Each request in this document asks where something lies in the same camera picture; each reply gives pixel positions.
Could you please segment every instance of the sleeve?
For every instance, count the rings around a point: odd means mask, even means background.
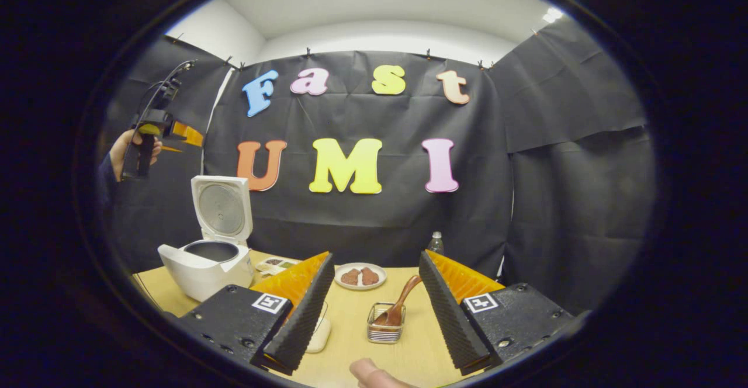
[[[106,213],[112,208],[115,186],[117,186],[117,178],[115,178],[115,170],[112,168],[112,160],[107,153],[104,160],[99,164],[99,169],[96,170],[96,198],[99,202],[99,210],[102,213]]]

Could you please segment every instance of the ceiling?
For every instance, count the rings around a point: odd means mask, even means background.
[[[522,42],[550,5],[541,0],[226,0],[266,39],[361,20],[443,23]]]

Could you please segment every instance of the foam letter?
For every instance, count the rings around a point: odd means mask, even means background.
[[[374,138],[358,140],[348,158],[345,158],[334,138],[320,138],[312,146],[317,150],[317,167],[314,181],[309,185],[310,191],[328,193],[332,190],[332,184],[328,181],[329,170],[339,192],[345,191],[355,172],[356,178],[351,183],[352,193],[381,193],[382,186],[376,176],[376,156],[382,148],[382,141]]]
[[[428,151],[428,169],[431,179],[425,185],[430,193],[451,193],[457,191],[459,184],[452,179],[452,164],[449,162],[449,149],[455,143],[446,138],[431,138],[421,143]]]
[[[265,95],[268,97],[273,95],[273,83],[269,80],[276,78],[278,78],[278,72],[270,70],[248,82],[241,89],[243,92],[247,93],[247,101],[249,102],[247,116],[251,118],[270,106],[270,101],[265,100]]]
[[[325,84],[329,76],[330,73],[325,68],[309,68],[299,73],[299,77],[306,78],[299,78],[291,83],[291,91],[299,95],[309,93],[313,96],[319,96],[326,92],[327,86]]]
[[[436,76],[444,85],[444,95],[452,103],[465,104],[470,101],[470,96],[460,93],[460,84],[467,84],[467,80],[457,77],[455,71],[444,71]]]
[[[406,89],[406,71],[399,65],[380,65],[374,69],[372,89],[378,95],[399,95]]]
[[[265,191],[273,188],[278,181],[278,172],[281,170],[281,151],[288,144],[285,141],[269,141],[265,143],[265,148],[270,152],[268,156],[268,170],[265,176],[257,178],[254,175],[254,154],[259,150],[260,144],[254,141],[245,141],[238,145],[238,166],[236,167],[236,176],[249,180],[250,191]]]

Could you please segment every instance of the plate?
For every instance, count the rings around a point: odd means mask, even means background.
[[[377,276],[379,276],[379,281],[371,285],[363,285],[363,283],[361,282],[361,274],[358,274],[358,285],[346,284],[340,281],[340,277],[348,271],[354,268],[358,268],[358,271],[360,271],[361,268],[365,268],[366,266],[368,266],[369,270],[374,271]],[[384,268],[379,265],[367,264],[366,262],[351,262],[350,264],[341,265],[337,268],[337,270],[335,270],[335,282],[339,285],[342,285],[342,287],[351,290],[371,290],[374,289],[374,287],[379,287],[380,285],[382,285],[386,279],[387,273],[385,273]]]

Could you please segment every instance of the white wall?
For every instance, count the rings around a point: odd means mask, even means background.
[[[340,50],[390,50],[423,53],[465,63],[489,66],[503,58],[517,43],[492,34],[446,24],[409,20],[356,21],[292,32],[270,39],[255,63],[286,56]]]
[[[233,56],[231,65],[256,63],[265,38],[225,0],[212,0],[190,13],[166,35],[195,45],[222,60]]]

